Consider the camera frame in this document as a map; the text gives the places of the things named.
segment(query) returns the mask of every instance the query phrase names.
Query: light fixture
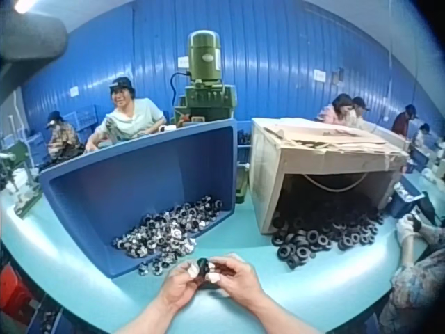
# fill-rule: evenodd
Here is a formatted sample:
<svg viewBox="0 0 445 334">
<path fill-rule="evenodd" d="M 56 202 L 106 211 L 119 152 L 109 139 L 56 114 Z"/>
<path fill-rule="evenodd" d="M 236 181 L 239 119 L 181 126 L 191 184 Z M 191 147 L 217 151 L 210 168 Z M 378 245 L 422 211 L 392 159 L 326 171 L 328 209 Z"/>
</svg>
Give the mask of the light fixture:
<svg viewBox="0 0 445 334">
<path fill-rule="evenodd" d="M 37 2 L 37 0 L 19 0 L 14 6 L 14 9 L 20 14 L 26 13 L 31 9 L 32 6 Z"/>
</svg>

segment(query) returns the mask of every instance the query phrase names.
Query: white glove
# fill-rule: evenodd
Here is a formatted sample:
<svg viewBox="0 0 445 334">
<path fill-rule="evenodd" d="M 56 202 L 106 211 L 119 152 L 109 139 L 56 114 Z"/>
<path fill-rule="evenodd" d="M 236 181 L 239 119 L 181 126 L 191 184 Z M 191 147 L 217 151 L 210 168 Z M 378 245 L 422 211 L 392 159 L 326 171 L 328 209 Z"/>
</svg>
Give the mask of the white glove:
<svg viewBox="0 0 445 334">
<path fill-rule="evenodd" d="M 397 239 L 401 246 L 402 246 L 403 240 L 406 237 L 408 237 L 410 235 L 415 235 L 412 224 L 413 224 L 413 221 L 412 221 L 411 214 L 406 214 L 403 216 L 403 218 L 398 220 L 398 222 L 396 224 Z"/>
</svg>

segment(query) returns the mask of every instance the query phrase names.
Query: blue corrugated wall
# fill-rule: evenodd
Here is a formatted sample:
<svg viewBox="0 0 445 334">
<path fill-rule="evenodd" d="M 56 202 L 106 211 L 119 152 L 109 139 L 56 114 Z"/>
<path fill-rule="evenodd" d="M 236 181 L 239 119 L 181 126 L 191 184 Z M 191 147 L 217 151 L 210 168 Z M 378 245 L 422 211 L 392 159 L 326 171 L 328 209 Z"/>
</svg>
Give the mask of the blue corrugated wall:
<svg viewBox="0 0 445 334">
<path fill-rule="evenodd" d="M 385 127 L 414 102 L 421 120 L 442 134 L 442 115 L 420 85 L 414 94 L 415 79 L 397 59 L 390 70 L 384 47 L 336 15 L 295 0 L 137 0 L 107 12 L 72 32 L 66 54 L 23 86 L 30 127 L 43 131 L 51 110 L 65 114 L 89 104 L 101 107 L 102 119 L 113 108 L 108 84 L 120 75 L 133 80 L 137 96 L 171 112 L 170 76 L 177 57 L 187 54 L 188 34 L 198 29 L 220 34 L 223 79 L 236 85 L 239 120 L 313 119 L 345 92 L 368 102 L 367 120 L 386 113 Z M 332 84 L 340 67 L 344 81 Z M 327 72 L 326 83 L 313 80 L 315 69 Z M 179 92 L 185 85 L 176 78 Z M 73 86 L 79 96 L 70 97 Z"/>
</svg>

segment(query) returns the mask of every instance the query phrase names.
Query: green electric motor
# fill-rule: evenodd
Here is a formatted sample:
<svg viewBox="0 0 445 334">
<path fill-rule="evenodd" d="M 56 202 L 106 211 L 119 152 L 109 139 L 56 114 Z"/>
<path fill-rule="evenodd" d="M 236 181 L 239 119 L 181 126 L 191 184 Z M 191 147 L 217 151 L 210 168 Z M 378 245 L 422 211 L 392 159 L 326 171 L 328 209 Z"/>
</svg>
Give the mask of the green electric motor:
<svg viewBox="0 0 445 334">
<path fill-rule="evenodd" d="M 199 30 L 188 37 L 188 71 L 192 81 L 221 79 L 221 46 L 217 33 Z"/>
<path fill-rule="evenodd" d="M 236 89 L 221 79 L 220 38 L 217 33 L 199 30 L 188 37 L 188 71 L 191 84 L 179 97 L 175 122 L 188 116 L 191 122 L 211 122 L 233 117 Z"/>
</svg>

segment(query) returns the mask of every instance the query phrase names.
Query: light blue workbench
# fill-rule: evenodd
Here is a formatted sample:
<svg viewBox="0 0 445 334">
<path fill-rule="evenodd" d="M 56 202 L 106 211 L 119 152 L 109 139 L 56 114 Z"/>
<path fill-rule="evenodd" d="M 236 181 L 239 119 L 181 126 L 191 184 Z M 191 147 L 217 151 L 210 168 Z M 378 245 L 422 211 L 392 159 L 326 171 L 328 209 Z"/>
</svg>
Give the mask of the light blue workbench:
<svg viewBox="0 0 445 334">
<path fill-rule="evenodd" d="M 444 202 L 433 185 L 410 176 L 428 190 L 439 214 Z M 1 233 L 6 248 L 27 274 L 64 308 L 104 331 L 133 319 L 156 295 L 163 277 L 141 277 L 136 271 L 116 279 L 105 277 L 80 251 L 45 198 L 25 219 L 13 212 L 13 198 L 1 193 Z M 279 261 L 270 237 L 259 234 L 249 195 L 235 214 L 198 239 L 193 257 L 238 253 L 253 264 L 264 290 L 299 318 L 322 331 L 332 330 L 358 315 L 390 289 L 401 249 L 388 218 L 372 246 L 343 253 L 338 248 L 291 271 Z M 416 258 L 426 244 L 417 240 Z M 174 320 L 169 333 L 261 333 L 258 321 L 229 298 L 212 290 L 197 293 Z"/>
</svg>

